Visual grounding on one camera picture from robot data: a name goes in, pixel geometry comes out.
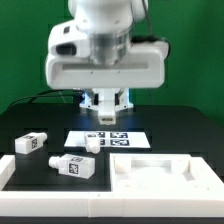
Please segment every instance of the green wall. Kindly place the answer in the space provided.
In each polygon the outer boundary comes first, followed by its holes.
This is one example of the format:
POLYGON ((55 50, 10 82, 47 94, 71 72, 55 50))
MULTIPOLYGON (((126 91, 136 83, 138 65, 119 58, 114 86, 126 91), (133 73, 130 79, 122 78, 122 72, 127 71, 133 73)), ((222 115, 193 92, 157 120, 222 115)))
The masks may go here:
MULTIPOLYGON (((170 41, 172 53, 165 84, 132 90, 132 100, 193 106, 224 126, 224 1, 149 2, 154 34, 170 41)), ((69 19, 67 0, 0 0, 0 113, 13 100, 48 89, 48 35, 69 19)), ((135 32, 146 34, 146 24, 135 32)))

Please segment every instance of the black cable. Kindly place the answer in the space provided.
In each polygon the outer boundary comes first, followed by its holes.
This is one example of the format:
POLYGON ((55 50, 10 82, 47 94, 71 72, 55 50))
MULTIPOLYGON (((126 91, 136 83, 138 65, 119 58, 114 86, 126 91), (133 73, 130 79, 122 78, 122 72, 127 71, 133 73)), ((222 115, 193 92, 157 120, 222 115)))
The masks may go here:
MULTIPOLYGON (((74 94, 63 94, 62 96, 74 96, 74 94)), ((26 96, 26 97, 22 97, 14 102, 12 102, 9 106, 8 106, 8 109, 9 110, 11 107, 13 107, 15 104, 17 104, 18 102, 20 101, 23 101, 23 100, 27 100, 27 99, 37 99, 37 98, 47 98, 47 97, 61 97, 61 95, 54 95, 54 96, 42 96, 42 95, 35 95, 35 96, 26 96)))
POLYGON ((65 90, 65 89, 56 89, 56 90, 46 90, 46 91, 43 91, 41 93, 38 93, 34 98, 31 98, 27 103, 32 103, 33 101, 35 101, 39 96, 42 96, 42 95, 46 95, 46 94, 49 94, 49 93, 60 93, 60 92, 63 92, 63 91, 73 91, 75 93, 80 93, 80 94, 83 94, 84 92, 82 90, 65 90))
POLYGON ((146 16, 146 21, 147 21, 147 25, 148 25, 149 36, 152 36, 152 24, 151 24, 151 19, 149 17, 149 13, 148 13, 148 10, 147 10, 147 6, 146 6, 146 3, 145 3, 145 0, 142 0, 142 5, 143 5, 144 11, 145 11, 145 16, 146 16))

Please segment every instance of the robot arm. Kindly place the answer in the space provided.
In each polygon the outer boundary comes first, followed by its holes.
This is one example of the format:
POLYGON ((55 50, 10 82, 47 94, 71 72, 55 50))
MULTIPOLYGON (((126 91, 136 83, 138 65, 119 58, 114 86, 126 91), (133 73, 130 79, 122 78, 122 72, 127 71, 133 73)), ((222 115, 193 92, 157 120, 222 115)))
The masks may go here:
POLYGON ((47 83, 54 89, 92 89, 98 102, 86 96, 80 106, 98 111, 101 124, 115 124, 116 112, 133 107, 128 88, 163 84, 169 45, 163 41, 131 42, 133 22, 145 16, 142 0, 68 3, 74 20, 55 26, 50 34, 47 83))

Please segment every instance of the white paper sheet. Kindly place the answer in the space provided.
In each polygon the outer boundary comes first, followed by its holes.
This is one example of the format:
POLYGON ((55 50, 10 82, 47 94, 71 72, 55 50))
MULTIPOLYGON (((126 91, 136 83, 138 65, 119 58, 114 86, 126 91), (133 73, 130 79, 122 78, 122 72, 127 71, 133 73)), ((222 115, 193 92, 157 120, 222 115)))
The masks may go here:
MULTIPOLYGON (((70 131, 65 147, 85 147, 84 131, 70 131)), ((96 132, 101 147, 151 148, 144 132, 96 132)))

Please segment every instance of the black tabletop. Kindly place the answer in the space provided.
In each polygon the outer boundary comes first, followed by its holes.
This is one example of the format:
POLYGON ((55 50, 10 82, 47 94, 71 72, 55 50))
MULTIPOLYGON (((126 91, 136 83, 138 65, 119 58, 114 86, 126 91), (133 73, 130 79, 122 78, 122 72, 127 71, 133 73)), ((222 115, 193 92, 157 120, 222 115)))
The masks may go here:
MULTIPOLYGON (((203 157, 224 181, 224 129, 200 111, 184 106, 137 106, 117 117, 117 124, 102 126, 95 114, 80 111, 71 104, 18 104, 0 116, 0 157, 16 156, 16 172, 4 191, 110 191, 109 154, 111 152, 190 154, 203 157), (85 149, 66 148, 69 131, 145 132, 151 149, 101 148, 96 159, 96 172, 89 179, 58 175, 48 166, 51 156, 65 153, 87 155, 85 149), (29 155, 15 154, 15 139, 30 132, 46 132, 47 141, 29 155)), ((4 223, 30 223, 30 218, 1 217, 4 223)), ((222 219, 88 219, 36 218, 40 223, 223 223, 222 219)))

